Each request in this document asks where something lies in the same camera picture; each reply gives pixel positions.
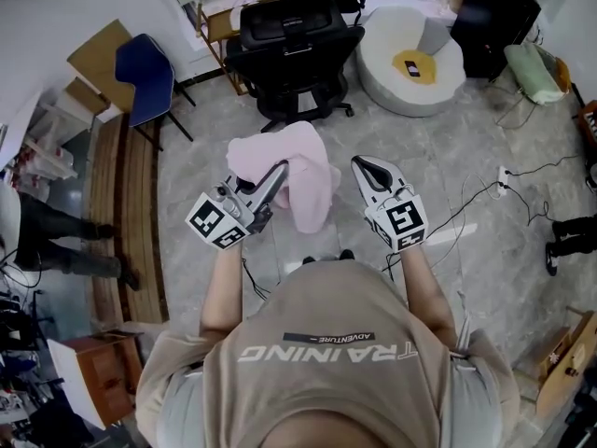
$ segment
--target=black speaker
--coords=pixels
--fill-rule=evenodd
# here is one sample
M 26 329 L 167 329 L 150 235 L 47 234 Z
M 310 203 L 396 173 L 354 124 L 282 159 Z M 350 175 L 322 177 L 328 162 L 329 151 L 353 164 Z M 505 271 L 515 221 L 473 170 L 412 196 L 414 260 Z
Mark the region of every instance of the black speaker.
M 524 40 L 540 11 L 536 0 L 464 0 L 451 36 L 463 49 L 466 75 L 499 77 L 504 48 Z

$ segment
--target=pink towel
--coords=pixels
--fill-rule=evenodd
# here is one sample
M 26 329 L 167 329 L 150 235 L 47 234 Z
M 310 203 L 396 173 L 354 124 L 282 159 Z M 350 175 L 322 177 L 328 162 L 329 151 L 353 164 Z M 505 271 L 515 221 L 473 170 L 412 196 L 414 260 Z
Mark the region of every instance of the pink towel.
M 289 174 L 274 201 L 292 209 L 299 232 L 320 231 L 340 185 L 340 170 L 327 161 L 324 142 L 311 123 L 299 121 L 278 133 L 233 139 L 228 146 L 230 170 L 253 184 L 282 160 L 288 161 Z

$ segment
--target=yellow mat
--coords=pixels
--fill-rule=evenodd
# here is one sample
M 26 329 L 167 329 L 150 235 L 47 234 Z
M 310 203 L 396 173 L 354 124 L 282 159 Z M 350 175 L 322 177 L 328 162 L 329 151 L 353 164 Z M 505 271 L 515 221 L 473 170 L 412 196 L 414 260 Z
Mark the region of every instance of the yellow mat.
M 392 65 L 414 83 L 433 85 L 436 82 L 436 61 L 417 49 L 400 51 L 392 60 Z

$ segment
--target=cardboard box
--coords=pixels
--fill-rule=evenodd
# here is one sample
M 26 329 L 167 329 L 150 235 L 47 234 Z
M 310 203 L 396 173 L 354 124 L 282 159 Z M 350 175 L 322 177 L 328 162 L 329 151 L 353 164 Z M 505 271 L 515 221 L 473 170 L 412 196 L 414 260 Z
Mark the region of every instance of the cardboard box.
M 114 20 L 66 59 L 89 83 L 125 113 L 131 112 L 134 86 L 117 81 L 114 69 L 116 50 L 129 40 L 131 34 L 119 20 Z
M 142 371 L 134 334 L 112 330 L 48 344 L 73 412 L 101 429 L 132 413 Z
M 93 116 L 104 113 L 110 107 L 105 96 L 97 94 L 79 77 L 71 81 L 64 91 L 86 107 Z

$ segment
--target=phone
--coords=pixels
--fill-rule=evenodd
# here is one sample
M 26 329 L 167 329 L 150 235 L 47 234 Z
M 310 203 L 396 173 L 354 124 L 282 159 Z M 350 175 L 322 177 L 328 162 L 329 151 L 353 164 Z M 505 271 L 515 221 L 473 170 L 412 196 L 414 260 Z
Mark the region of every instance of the phone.
M 404 64 L 407 66 L 407 71 L 409 72 L 409 75 L 415 78 L 421 76 L 421 73 L 419 73 L 419 68 L 417 68 L 417 63 L 406 60 Z

